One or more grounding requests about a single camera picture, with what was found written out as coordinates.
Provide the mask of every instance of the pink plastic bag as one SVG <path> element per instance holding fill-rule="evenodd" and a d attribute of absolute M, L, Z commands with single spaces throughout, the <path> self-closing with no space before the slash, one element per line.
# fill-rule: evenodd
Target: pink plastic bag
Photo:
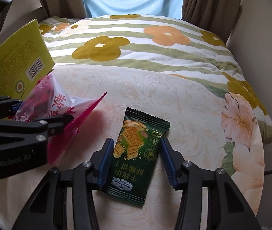
<path fill-rule="evenodd" d="M 14 120 L 31 122 L 38 117 L 71 114 L 74 120 L 65 127 L 62 134 L 51 137 L 48 143 L 48 162 L 59 164 L 73 137 L 79 132 L 79 127 L 105 95 L 94 99 L 70 97 L 50 73 L 40 80 L 23 101 Z"/>

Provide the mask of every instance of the wall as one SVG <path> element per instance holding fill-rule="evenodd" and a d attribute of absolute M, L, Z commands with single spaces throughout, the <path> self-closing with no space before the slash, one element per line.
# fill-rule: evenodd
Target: wall
<path fill-rule="evenodd" d="M 227 43 L 272 119 L 272 0 L 242 0 L 242 14 Z M 272 144 L 264 147 L 265 170 L 272 169 Z M 264 179 L 258 220 L 272 225 L 272 175 Z"/>
<path fill-rule="evenodd" d="M 12 5 L 3 24 L 3 29 L 0 33 L 7 30 L 12 24 L 22 16 L 41 7 L 39 0 L 12 0 Z"/>
<path fill-rule="evenodd" d="M 39 0 L 12 0 L 12 5 L 0 32 L 0 44 L 32 19 L 44 20 L 45 14 Z"/>

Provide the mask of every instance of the metal screw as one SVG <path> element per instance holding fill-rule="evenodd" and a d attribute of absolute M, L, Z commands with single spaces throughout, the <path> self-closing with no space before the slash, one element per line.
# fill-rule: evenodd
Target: metal screw
<path fill-rule="evenodd" d="M 58 169 L 57 168 L 51 168 L 48 172 L 51 173 L 51 174 L 56 174 L 58 172 Z"/>
<path fill-rule="evenodd" d="M 216 171 L 220 175 L 223 175 L 226 172 L 223 168 L 218 168 Z"/>
<path fill-rule="evenodd" d="M 90 167 L 91 165 L 92 165 L 92 162 L 90 162 L 90 161 L 84 161 L 83 162 L 84 167 Z"/>
<path fill-rule="evenodd" d="M 190 162 L 190 161 L 184 161 L 184 162 L 183 162 L 183 165 L 184 165 L 185 167 L 190 167 L 190 166 L 192 165 L 192 162 Z"/>
<path fill-rule="evenodd" d="M 37 139 L 38 141 L 45 141 L 45 140 L 46 140 L 46 137 L 43 136 L 43 135 L 37 135 L 37 136 L 36 136 L 36 139 Z"/>

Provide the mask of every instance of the bed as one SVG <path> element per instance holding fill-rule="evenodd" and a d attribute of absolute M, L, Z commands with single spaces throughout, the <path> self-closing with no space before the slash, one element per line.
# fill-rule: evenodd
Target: bed
<path fill-rule="evenodd" d="M 130 106 L 170 121 L 173 148 L 200 168 L 223 167 L 257 213 L 263 143 L 272 142 L 272 121 L 221 38 L 185 21 L 150 15 L 51 17 L 40 31 L 55 62 L 53 73 L 70 95 L 108 93 L 73 140 L 61 170 L 90 158 L 105 138 L 117 139 Z M 0 219 L 8 229 L 50 167 L 0 181 Z M 160 159 L 142 209 L 94 194 L 101 229 L 173 229 L 180 198 Z M 204 190 L 201 229 L 206 210 Z"/>

